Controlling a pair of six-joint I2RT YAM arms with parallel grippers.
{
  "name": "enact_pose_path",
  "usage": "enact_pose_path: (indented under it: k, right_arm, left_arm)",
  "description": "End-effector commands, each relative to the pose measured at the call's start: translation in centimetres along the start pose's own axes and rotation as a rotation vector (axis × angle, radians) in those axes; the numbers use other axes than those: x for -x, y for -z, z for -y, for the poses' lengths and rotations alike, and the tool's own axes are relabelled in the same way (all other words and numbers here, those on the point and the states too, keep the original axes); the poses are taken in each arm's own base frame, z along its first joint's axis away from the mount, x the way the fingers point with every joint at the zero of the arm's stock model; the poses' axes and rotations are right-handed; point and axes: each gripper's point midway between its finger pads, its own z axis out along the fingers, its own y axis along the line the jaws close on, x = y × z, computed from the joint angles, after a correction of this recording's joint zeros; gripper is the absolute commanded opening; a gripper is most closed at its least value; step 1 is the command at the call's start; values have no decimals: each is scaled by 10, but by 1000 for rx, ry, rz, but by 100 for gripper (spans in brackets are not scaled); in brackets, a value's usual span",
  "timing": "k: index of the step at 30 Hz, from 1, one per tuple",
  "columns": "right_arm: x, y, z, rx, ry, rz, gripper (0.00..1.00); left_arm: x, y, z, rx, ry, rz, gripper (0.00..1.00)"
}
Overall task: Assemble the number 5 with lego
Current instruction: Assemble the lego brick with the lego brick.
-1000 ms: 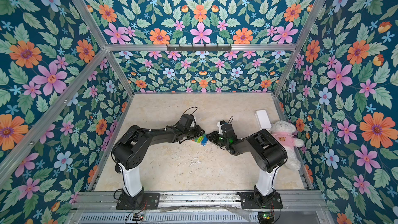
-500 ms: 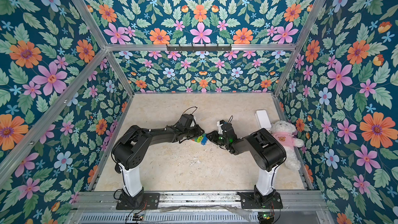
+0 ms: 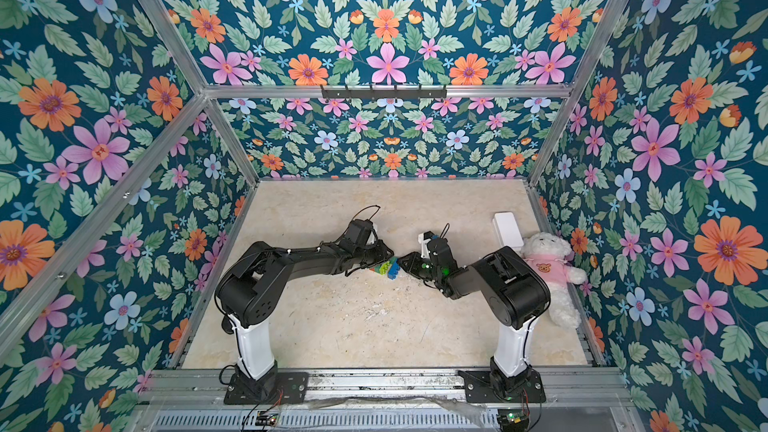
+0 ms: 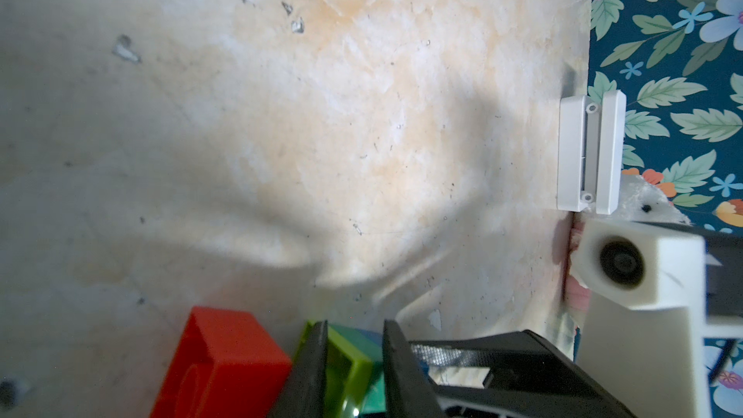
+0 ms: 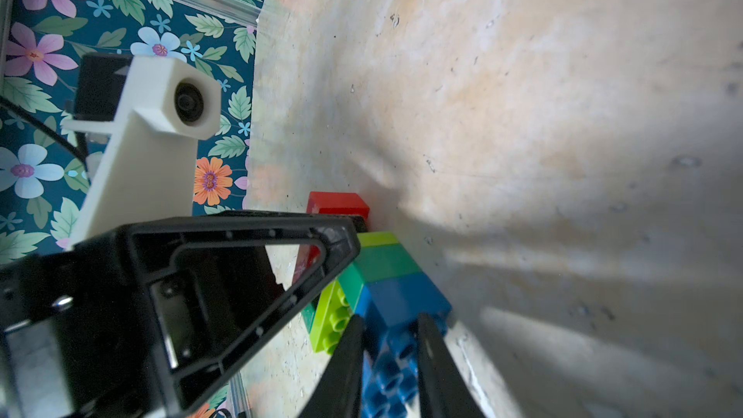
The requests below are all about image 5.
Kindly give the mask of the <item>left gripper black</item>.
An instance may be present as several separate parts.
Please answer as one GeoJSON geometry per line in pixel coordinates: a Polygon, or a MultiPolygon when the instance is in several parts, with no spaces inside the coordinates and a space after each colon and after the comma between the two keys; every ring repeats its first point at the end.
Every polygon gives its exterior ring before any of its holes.
{"type": "Polygon", "coordinates": [[[11,416],[170,417],[168,361],[146,280],[168,249],[82,247],[1,272],[1,369],[11,416]]]}

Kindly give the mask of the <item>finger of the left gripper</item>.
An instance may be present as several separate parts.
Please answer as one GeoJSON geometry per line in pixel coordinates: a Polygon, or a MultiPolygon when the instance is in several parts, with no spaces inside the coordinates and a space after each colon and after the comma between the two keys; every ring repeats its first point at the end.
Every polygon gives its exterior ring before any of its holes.
{"type": "Polygon", "coordinates": [[[195,411],[359,254],[350,216],[224,212],[75,246],[75,392],[96,417],[195,411]]]}

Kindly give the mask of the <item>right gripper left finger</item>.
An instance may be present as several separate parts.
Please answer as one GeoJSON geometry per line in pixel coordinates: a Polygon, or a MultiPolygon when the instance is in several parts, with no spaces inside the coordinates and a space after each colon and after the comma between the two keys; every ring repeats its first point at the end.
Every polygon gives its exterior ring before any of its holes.
{"type": "Polygon", "coordinates": [[[351,317],[300,418],[361,416],[364,327],[363,317],[351,317]]]}

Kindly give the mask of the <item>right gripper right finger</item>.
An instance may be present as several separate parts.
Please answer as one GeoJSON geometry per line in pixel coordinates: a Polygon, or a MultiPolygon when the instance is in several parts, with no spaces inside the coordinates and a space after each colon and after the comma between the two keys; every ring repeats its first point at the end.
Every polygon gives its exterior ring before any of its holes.
{"type": "Polygon", "coordinates": [[[417,319],[418,390],[424,418],[484,418],[455,364],[433,317],[417,319]]]}

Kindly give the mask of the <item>lime green lego brick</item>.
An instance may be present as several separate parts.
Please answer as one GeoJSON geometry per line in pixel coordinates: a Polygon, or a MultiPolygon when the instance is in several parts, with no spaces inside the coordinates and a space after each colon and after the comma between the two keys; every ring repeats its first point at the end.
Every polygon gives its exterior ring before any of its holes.
{"type": "MultiPolygon", "coordinates": [[[[398,238],[389,231],[362,233],[359,235],[359,241],[361,249],[400,244],[398,238]]],[[[312,349],[316,353],[333,353],[353,314],[338,278],[321,292],[315,302],[317,313],[309,337],[312,349]]]]}

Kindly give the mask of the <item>blue lego brick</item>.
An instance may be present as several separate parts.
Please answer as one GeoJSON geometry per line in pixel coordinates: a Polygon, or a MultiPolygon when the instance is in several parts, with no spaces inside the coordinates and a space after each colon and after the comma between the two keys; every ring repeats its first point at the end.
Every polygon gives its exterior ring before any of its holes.
{"type": "Polygon", "coordinates": [[[451,311],[449,301],[422,272],[362,289],[355,313],[365,321],[363,417],[407,416],[418,394],[418,315],[430,315],[445,334],[451,311]]]}

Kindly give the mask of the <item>small green lego brick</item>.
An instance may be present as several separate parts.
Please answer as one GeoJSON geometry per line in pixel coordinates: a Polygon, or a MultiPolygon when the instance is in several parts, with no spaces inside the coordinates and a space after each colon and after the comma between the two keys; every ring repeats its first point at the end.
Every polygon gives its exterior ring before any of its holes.
{"type": "Polygon", "coordinates": [[[312,332],[313,322],[315,321],[315,314],[317,313],[317,303],[309,303],[302,311],[302,319],[305,323],[305,327],[308,333],[312,332]]]}
{"type": "Polygon", "coordinates": [[[365,247],[338,278],[350,309],[354,312],[365,286],[400,278],[422,269],[401,244],[365,247]]]}

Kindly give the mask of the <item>red lego brick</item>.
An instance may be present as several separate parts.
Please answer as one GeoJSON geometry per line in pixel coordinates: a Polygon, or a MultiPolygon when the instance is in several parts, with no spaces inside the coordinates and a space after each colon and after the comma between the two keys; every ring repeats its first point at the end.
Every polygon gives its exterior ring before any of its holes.
{"type": "MultiPolygon", "coordinates": [[[[356,193],[311,192],[308,198],[308,214],[350,216],[357,232],[367,232],[370,207],[356,193]]],[[[292,282],[297,283],[302,274],[317,261],[318,247],[301,245],[299,247],[292,282]]]]}

